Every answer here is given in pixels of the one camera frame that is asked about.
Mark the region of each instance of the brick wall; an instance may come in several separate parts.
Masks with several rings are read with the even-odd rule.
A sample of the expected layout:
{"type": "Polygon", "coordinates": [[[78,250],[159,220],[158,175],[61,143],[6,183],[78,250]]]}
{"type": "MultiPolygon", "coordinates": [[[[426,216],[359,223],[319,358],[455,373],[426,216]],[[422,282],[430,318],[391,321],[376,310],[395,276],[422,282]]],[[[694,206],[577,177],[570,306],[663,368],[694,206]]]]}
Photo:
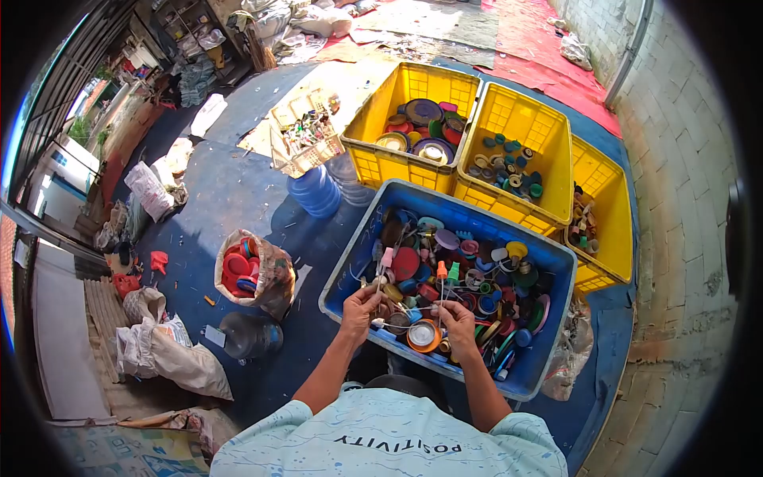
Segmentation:
{"type": "Polygon", "coordinates": [[[634,341],[623,396],[579,475],[661,475],[722,371],[736,316],[724,250],[736,161],[706,71],[657,0],[616,102],[641,226],[634,341]]]}
{"type": "Polygon", "coordinates": [[[591,48],[594,73],[606,86],[633,37],[641,0],[549,0],[549,4],[591,48]]]}

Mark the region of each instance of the light blue t-shirt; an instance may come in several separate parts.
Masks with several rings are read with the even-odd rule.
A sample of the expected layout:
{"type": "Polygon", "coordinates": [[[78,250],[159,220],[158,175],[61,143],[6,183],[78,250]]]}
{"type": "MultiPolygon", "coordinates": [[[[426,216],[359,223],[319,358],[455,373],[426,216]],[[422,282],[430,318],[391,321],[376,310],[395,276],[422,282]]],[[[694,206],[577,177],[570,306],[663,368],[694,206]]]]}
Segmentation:
{"type": "Polygon", "coordinates": [[[428,398],[387,388],[343,392],[313,416],[301,401],[225,443],[211,477],[563,475],[546,423],[523,412],[482,433],[428,398]]]}

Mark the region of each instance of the green cap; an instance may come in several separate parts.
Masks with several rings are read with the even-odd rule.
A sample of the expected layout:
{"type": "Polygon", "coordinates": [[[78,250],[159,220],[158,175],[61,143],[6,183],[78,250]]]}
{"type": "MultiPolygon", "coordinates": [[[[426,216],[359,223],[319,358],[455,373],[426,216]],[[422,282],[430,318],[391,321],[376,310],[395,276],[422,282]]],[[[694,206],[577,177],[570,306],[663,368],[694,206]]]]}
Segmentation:
{"type": "Polygon", "coordinates": [[[450,266],[450,271],[448,272],[448,280],[459,280],[459,263],[453,262],[453,264],[450,266]]]}
{"type": "Polygon", "coordinates": [[[543,193],[543,186],[540,184],[532,184],[530,186],[530,195],[532,195],[535,198],[540,197],[540,195],[543,193]]]}

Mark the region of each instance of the red plastic bag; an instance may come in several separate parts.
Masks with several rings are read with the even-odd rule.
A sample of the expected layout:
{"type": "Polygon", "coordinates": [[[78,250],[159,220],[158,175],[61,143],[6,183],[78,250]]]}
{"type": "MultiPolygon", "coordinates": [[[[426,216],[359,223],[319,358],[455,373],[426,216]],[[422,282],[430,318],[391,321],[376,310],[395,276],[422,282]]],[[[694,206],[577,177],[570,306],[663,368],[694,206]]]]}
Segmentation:
{"type": "Polygon", "coordinates": [[[115,273],[114,287],[116,287],[117,292],[119,292],[119,296],[121,296],[124,300],[124,297],[127,296],[127,293],[134,292],[140,288],[140,283],[138,283],[138,277],[136,276],[115,273]]]}
{"type": "Polygon", "coordinates": [[[164,275],[167,274],[167,272],[164,271],[164,265],[166,265],[169,262],[169,257],[166,253],[162,252],[161,250],[155,250],[151,252],[151,269],[152,270],[159,270],[164,275]]]}

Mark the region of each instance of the person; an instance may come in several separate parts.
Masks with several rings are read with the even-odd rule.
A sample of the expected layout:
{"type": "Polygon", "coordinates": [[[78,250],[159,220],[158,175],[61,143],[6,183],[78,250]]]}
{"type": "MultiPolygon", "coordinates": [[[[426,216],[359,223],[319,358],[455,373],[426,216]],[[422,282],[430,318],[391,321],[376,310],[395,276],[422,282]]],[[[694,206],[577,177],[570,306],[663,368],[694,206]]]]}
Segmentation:
{"type": "Polygon", "coordinates": [[[268,475],[564,475],[567,462],[542,418],[512,412],[475,344],[474,315],[436,301],[461,363],[474,426],[430,399],[390,388],[340,393],[381,301],[375,287],[344,302],[342,324],[289,403],[225,443],[211,477],[268,475]]]}

